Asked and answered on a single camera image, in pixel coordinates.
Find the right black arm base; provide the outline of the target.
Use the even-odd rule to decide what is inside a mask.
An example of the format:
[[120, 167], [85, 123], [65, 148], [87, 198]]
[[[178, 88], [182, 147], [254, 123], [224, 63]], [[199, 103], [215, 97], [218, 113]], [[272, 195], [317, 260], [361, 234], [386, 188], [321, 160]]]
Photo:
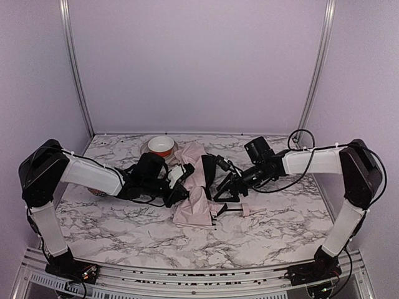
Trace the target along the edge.
[[292, 286], [297, 286], [334, 277], [339, 278], [341, 274], [342, 270], [339, 266], [333, 266], [328, 270], [318, 271], [314, 263], [305, 263], [288, 267], [287, 272], [284, 274], [284, 278], [290, 280]]

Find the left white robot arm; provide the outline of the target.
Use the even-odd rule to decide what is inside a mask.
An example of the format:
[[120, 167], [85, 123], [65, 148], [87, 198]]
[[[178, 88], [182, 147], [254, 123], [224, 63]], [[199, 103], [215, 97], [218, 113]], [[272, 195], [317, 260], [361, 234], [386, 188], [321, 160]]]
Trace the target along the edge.
[[159, 199], [160, 207], [171, 207], [188, 198], [184, 182], [194, 170], [191, 163], [169, 168], [155, 153], [143, 153], [126, 169], [113, 168], [49, 139], [19, 165], [17, 173], [27, 218], [46, 246], [48, 266], [59, 273], [72, 273], [83, 267], [67, 245], [55, 213], [54, 193], [59, 185], [149, 206]]

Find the pink and black umbrella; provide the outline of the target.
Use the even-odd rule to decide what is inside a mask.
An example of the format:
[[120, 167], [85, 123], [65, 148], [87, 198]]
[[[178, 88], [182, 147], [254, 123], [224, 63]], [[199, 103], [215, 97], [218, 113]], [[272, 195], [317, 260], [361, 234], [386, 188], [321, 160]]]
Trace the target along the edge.
[[199, 229], [213, 229], [212, 217], [223, 209], [221, 203], [210, 201], [209, 191], [216, 175], [216, 163], [202, 144], [191, 142], [175, 153], [178, 161], [192, 164], [194, 172], [184, 182], [188, 198], [177, 204], [173, 223]]

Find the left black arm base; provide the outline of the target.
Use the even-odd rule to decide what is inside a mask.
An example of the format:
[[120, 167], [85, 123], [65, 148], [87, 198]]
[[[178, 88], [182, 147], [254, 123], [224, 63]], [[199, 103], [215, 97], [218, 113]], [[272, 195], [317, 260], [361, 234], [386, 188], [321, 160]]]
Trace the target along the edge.
[[85, 262], [76, 262], [74, 266], [63, 269], [47, 264], [45, 269], [46, 273], [92, 285], [97, 281], [99, 270], [99, 265]]

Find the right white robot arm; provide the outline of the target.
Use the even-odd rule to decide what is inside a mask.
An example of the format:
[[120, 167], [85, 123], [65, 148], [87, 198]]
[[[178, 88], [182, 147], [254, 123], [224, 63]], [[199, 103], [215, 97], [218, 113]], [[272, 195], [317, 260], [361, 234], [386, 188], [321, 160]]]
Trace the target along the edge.
[[387, 169], [379, 155], [363, 140], [310, 148], [286, 148], [276, 153], [264, 137], [257, 137], [244, 149], [252, 166], [242, 170], [222, 156], [216, 164], [228, 175], [216, 188], [216, 202], [239, 202], [249, 191], [267, 194], [261, 189], [271, 181], [297, 176], [281, 192], [311, 174], [320, 185], [328, 205], [334, 209], [334, 225], [314, 254], [313, 267], [324, 270], [337, 261], [340, 253], [361, 229], [370, 208], [384, 195], [388, 185]]

